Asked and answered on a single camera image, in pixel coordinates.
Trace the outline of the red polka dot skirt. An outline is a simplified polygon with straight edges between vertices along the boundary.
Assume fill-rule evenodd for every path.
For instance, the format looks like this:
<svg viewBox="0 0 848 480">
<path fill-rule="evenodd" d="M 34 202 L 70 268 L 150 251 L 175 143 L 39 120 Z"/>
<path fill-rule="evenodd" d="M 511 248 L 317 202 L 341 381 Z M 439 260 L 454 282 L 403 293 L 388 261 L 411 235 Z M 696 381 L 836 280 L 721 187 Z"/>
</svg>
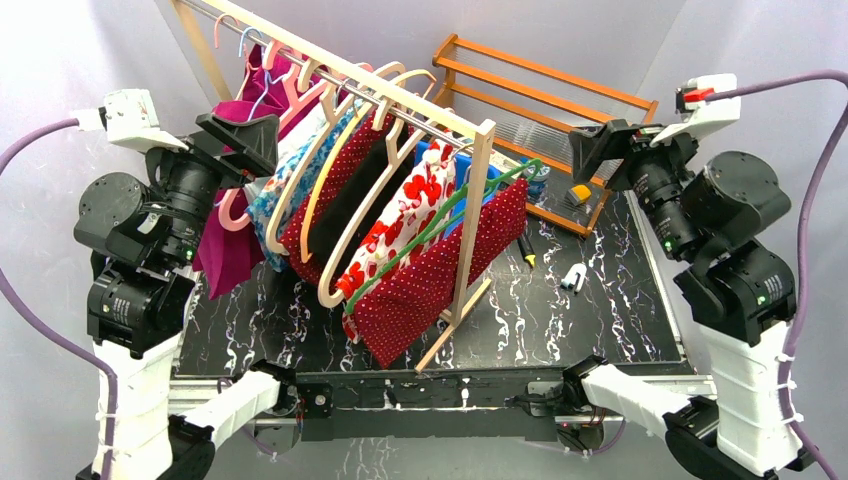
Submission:
<svg viewBox="0 0 848 480">
<path fill-rule="evenodd" d="M 519 179 L 483 205 L 469 283 L 524 231 L 528 188 L 528 182 Z M 462 229 L 456 228 L 355 303 L 355 326 L 382 369 L 389 368 L 452 305 L 461 239 Z"/>
</svg>

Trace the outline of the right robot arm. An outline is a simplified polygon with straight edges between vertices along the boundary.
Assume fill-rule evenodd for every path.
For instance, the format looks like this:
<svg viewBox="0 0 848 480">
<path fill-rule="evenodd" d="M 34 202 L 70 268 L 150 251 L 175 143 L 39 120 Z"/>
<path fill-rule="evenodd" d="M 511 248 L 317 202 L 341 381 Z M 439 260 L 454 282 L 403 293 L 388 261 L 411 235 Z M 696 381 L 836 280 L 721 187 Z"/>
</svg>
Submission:
<svg viewBox="0 0 848 480">
<path fill-rule="evenodd" d="M 592 355 L 563 374 L 565 405 L 621 414 L 660 436 L 678 464 L 700 479 L 774 479 L 801 471 L 814 450 L 792 429 L 779 367 L 797 311 L 793 273 L 758 240 L 791 206 L 759 157 L 724 151 L 688 168 L 698 140 L 686 131 L 623 119 L 569 135 L 573 178 L 607 161 L 615 191 L 632 191 L 664 252 L 685 264 L 674 281 L 711 354 L 714 398 L 674 393 Z"/>
</svg>

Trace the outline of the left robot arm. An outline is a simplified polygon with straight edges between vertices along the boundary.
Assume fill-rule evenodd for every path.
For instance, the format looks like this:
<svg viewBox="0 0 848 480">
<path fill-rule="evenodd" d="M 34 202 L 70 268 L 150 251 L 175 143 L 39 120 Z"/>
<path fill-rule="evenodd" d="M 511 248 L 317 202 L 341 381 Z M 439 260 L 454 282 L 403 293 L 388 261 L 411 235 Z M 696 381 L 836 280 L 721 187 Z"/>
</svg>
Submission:
<svg viewBox="0 0 848 480">
<path fill-rule="evenodd" d="M 218 448 L 256 416 L 293 413 L 296 373 L 255 362 L 232 386 L 181 414 L 169 410 L 171 364 L 195 283 L 198 252 L 221 188 L 270 174 L 279 119 L 200 115 L 176 137 L 141 114 L 111 114 L 111 143 L 142 153 L 146 181 L 116 172 L 79 202 L 75 240 L 92 251 L 87 330 L 100 380 L 98 449 L 84 479 L 202 479 Z"/>
</svg>

